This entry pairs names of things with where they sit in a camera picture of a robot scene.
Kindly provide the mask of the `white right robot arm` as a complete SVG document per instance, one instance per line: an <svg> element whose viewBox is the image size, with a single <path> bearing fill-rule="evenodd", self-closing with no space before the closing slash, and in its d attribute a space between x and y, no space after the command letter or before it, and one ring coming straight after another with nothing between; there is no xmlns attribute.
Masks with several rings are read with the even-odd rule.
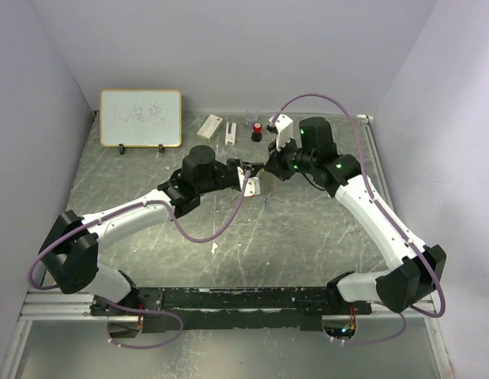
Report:
<svg viewBox="0 0 489 379"><path fill-rule="evenodd" d="M345 313L354 302L380 302L394 313L413 307L437 290L446 252L428 246L411 232L383 201L360 162L340 154L330 123L323 117L299 123L301 141L293 137L294 122L281 114L270 119L276 139L269 145L265 171L282 181L303 174L343 205L369 234L387 269L365 274L349 273L335 280L326 297L328 308Z"/></svg>

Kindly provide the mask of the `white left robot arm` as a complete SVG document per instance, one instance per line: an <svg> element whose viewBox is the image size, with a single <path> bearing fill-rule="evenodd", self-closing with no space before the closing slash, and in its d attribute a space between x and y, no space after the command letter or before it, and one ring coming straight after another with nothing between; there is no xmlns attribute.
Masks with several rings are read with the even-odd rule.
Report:
<svg viewBox="0 0 489 379"><path fill-rule="evenodd" d="M71 295L87 291L110 301L121 315L137 309L139 296L133 280L123 271L108 268L100 254L116 242L159 223L180 225L206 193L233 189L238 202L259 193L260 163L241 159L216 160L206 145L193 147L182 166L147 194L114 208L77 216L72 211L59 215L36 258L54 279L53 288Z"/></svg>

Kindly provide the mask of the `metal key organizer red handle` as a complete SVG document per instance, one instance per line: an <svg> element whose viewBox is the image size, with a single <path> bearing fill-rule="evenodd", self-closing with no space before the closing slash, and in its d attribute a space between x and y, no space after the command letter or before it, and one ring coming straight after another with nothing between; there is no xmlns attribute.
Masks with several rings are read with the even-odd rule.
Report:
<svg viewBox="0 0 489 379"><path fill-rule="evenodd" d="M252 174L250 182L253 184L253 197L267 197L275 188L276 177L261 165Z"/></svg>

